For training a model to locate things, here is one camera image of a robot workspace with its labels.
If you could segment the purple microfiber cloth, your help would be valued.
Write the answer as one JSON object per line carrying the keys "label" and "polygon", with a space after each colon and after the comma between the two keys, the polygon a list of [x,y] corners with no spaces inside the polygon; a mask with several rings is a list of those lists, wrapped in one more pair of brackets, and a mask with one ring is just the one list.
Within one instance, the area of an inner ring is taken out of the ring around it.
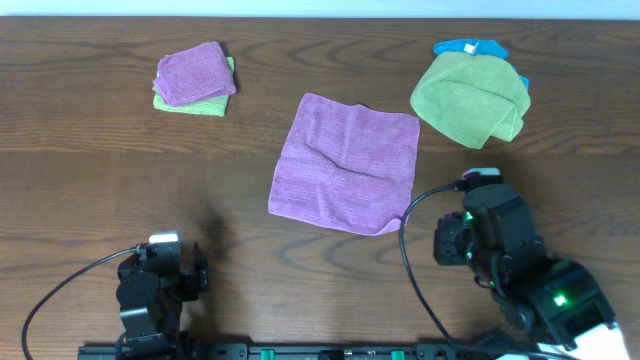
{"label": "purple microfiber cloth", "polygon": [[274,170],[269,213],[364,236],[397,231],[419,136],[414,116],[305,94]]}

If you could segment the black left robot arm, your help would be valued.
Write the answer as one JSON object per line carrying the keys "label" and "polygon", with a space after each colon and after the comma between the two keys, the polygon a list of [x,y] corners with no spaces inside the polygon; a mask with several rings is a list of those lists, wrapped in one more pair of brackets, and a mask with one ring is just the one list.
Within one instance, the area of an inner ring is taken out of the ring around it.
{"label": "black left robot arm", "polygon": [[180,269],[177,243],[138,245],[118,267],[116,298],[125,331],[116,341],[117,359],[193,359],[197,346],[180,329],[183,304],[210,290],[208,258],[192,249],[193,268]]}

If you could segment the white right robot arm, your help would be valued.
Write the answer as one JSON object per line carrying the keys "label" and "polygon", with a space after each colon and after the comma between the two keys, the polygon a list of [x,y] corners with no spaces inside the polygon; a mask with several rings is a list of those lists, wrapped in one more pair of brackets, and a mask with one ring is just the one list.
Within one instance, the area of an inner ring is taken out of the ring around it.
{"label": "white right robot arm", "polygon": [[439,265],[468,267],[507,321],[546,358],[628,358],[595,277],[580,263],[547,253],[529,206],[513,187],[470,180],[449,187],[462,192],[462,209],[438,222]]}

